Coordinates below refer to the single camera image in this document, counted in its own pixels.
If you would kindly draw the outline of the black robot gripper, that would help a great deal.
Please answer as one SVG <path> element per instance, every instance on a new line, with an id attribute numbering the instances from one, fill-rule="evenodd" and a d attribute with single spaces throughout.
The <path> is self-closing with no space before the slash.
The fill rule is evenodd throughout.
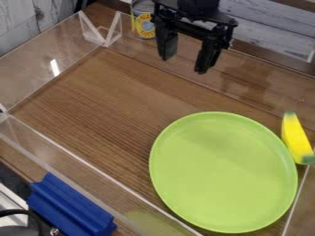
<path id="1" fill-rule="evenodd" d="M 205 74 L 215 66 L 232 40 L 237 21 L 219 10 L 220 0 L 152 0 L 157 53 L 168 60 L 177 52 L 180 30 L 187 35 L 203 37 L 196 57 L 195 72 Z"/>

